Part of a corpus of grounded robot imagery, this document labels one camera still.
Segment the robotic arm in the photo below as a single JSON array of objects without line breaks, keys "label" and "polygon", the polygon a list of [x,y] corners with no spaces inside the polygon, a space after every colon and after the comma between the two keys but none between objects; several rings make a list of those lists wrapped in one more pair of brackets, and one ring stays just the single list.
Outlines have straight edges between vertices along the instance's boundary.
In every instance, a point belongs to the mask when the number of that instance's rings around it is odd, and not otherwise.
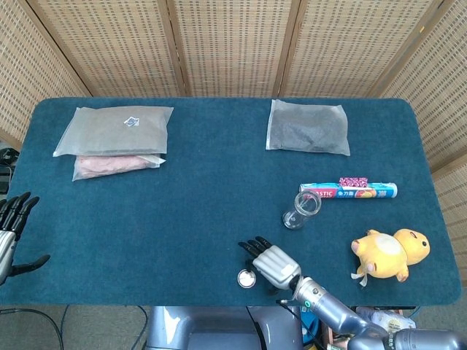
[{"label": "robotic arm", "polygon": [[400,330],[389,334],[367,322],[333,297],[316,281],[302,276],[300,265],[266,239],[240,242],[253,257],[252,264],[278,289],[291,289],[293,299],[311,308],[334,332],[353,334],[349,350],[467,350],[457,333],[446,330]]},{"label": "robotic arm", "polygon": [[12,265],[16,244],[21,238],[28,215],[39,202],[39,197],[34,197],[26,202],[30,195],[29,192],[26,192],[19,197],[11,198],[9,201],[0,201],[0,285],[5,283],[7,277],[34,271],[50,259],[50,255],[44,255],[29,264]]}]

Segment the pink item in plastic bag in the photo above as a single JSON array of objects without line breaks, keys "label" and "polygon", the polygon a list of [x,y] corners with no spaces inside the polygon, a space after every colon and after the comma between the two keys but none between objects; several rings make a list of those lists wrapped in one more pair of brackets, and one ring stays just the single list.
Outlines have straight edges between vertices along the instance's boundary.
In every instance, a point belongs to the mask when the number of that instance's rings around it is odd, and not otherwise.
[{"label": "pink item in plastic bag", "polygon": [[73,181],[145,168],[158,168],[165,161],[158,156],[118,155],[94,157],[78,155],[74,162]]}]

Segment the plush toy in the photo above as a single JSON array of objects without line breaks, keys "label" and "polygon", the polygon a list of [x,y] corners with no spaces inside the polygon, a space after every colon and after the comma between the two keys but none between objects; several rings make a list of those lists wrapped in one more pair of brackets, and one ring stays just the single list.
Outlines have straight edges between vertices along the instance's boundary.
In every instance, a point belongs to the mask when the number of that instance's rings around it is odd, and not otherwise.
[{"label": "plush toy", "polygon": [[396,276],[399,282],[404,282],[409,277],[407,266],[425,259],[430,244],[422,233],[406,228],[394,236],[369,230],[366,237],[352,242],[352,251],[360,258],[360,266],[351,277],[363,277],[360,284],[366,286],[367,274],[379,279]]}]

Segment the clear glass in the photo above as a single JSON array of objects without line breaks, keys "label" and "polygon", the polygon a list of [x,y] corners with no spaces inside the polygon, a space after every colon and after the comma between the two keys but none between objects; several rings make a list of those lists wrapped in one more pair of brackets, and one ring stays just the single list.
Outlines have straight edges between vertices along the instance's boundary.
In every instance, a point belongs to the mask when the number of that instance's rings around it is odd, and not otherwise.
[{"label": "clear glass", "polygon": [[297,230],[321,209],[321,198],[315,191],[304,190],[295,197],[293,208],[282,215],[286,228]]}]

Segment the table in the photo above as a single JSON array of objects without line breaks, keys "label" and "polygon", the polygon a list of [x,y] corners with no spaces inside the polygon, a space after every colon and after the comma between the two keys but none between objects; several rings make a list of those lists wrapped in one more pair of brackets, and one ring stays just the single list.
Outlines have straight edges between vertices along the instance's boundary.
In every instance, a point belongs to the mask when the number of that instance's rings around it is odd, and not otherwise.
[{"label": "table", "polygon": [[[53,98],[35,109],[9,196],[41,200],[29,217],[15,263],[42,254],[41,269],[8,279],[3,303],[167,306],[274,305],[258,274],[236,283],[247,253],[237,246],[261,235],[283,248],[349,306],[452,303],[460,279],[420,134],[399,99],[285,98],[341,104],[349,120],[350,157],[266,151],[271,100],[265,98]],[[159,169],[72,182],[74,157],[52,157],[78,106],[173,106],[167,162]],[[299,231],[282,225],[300,183],[366,176],[395,182],[394,199],[323,200]],[[350,278],[353,239],[369,228],[420,231],[431,253],[404,283]]]}]

